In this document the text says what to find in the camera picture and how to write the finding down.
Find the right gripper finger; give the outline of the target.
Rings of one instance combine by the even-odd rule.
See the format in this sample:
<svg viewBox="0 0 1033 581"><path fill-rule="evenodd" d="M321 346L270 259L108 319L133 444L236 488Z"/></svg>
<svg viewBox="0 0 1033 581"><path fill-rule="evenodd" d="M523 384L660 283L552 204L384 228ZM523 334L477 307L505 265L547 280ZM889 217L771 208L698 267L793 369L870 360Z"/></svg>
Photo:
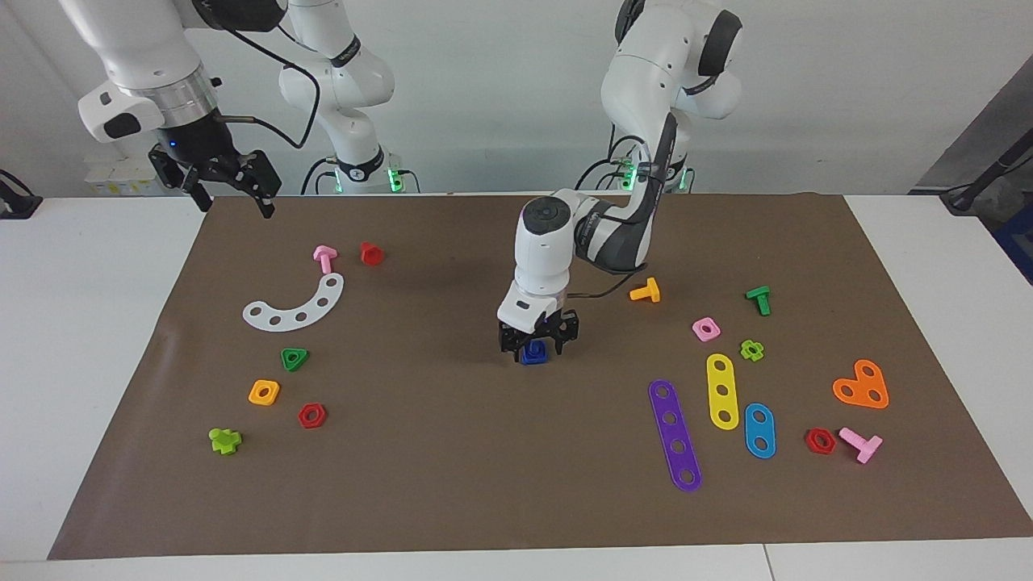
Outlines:
<svg viewBox="0 0 1033 581"><path fill-rule="evenodd" d="M213 198L204 187L196 169L188 165L183 169L180 163L174 161L169 156L152 156L152 167L160 183L166 188L178 189L195 203L197 208L207 213L210 210Z"/></svg>
<svg viewBox="0 0 1033 581"><path fill-rule="evenodd" d="M263 219L273 216L282 181L265 151L218 156L216 173L222 183L253 198Z"/></svg>

